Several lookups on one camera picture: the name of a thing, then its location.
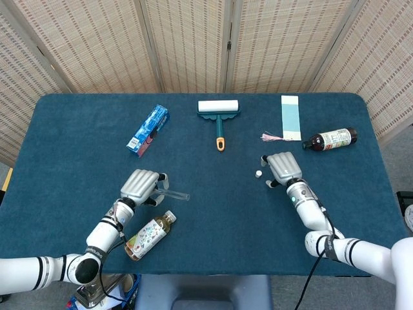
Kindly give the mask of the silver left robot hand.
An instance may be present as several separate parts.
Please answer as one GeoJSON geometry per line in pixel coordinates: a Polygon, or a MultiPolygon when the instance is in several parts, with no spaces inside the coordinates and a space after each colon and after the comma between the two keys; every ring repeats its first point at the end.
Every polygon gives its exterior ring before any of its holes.
{"type": "Polygon", "coordinates": [[[136,169],[121,188],[121,197],[128,198],[135,206],[158,206],[165,198],[163,194],[151,198],[157,184],[161,182],[164,189],[169,188],[168,175],[151,170],[136,169]]]}

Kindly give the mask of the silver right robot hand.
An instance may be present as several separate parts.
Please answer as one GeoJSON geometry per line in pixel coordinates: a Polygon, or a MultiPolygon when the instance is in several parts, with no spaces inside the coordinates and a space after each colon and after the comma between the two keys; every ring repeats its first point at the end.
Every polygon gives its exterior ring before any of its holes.
{"type": "Polygon", "coordinates": [[[290,180],[302,177],[302,171],[291,152],[281,152],[273,155],[263,155],[261,157],[261,166],[268,165],[274,180],[267,180],[266,184],[269,188],[277,187],[278,185],[285,186],[290,180]]]}

